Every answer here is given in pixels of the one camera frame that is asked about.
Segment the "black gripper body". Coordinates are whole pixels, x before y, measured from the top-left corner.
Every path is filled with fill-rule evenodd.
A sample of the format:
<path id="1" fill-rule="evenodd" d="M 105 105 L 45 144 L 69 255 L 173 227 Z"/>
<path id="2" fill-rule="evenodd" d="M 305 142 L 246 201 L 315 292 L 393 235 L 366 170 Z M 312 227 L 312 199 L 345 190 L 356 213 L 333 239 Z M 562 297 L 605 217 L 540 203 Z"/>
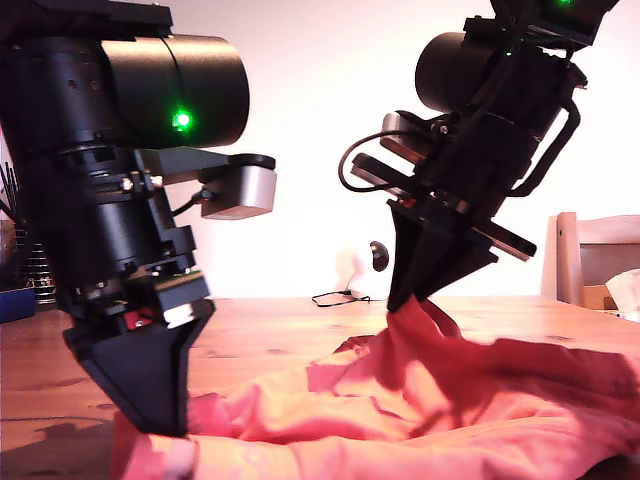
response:
<path id="1" fill-rule="evenodd" d="M 389 113 L 381 132 L 363 141 L 378 139 L 411 163 L 413 172 L 406 175 L 360 153 L 352 160 L 352 174 L 367 182 L 369 190 L 386 191 L 409 205 L 431 199 L 469 220 L 496 248 L 521 260 L 533 257 L 533 243 L 492 222 L 514 182 L 511 169 L 495 162 L 498 155 L 456 153 L 448 158 L 456 131 L 446 115 L 424 120 L 410 112 Z"/>
<path id="2" fill-rule="evenodd" d="M 23 157 L 23 212 L 44 246 L 72 333 L 208 321 L 215 310 L 208 287 L 190 271 L 194 236 L 176 225 L 164 187 L 215 165 L 215 154 L 192 148 L 88 147 Z"/>

